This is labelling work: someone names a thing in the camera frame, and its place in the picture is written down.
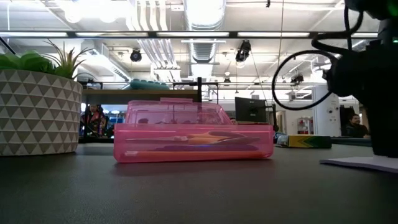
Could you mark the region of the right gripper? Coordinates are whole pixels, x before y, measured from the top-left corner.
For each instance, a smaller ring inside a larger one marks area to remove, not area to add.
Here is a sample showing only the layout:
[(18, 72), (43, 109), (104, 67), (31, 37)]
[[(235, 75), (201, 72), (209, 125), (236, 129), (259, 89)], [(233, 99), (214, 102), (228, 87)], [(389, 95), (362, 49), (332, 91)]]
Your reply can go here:
[(340, 96), (354, 96), (368, 108), (373, 153), (397, 155), (397, 107), (384, 107), (397, 99), (397, 41), (371, 42), (366, 50), (350, 51), (334, 61), (324, 74), (328, 89)]

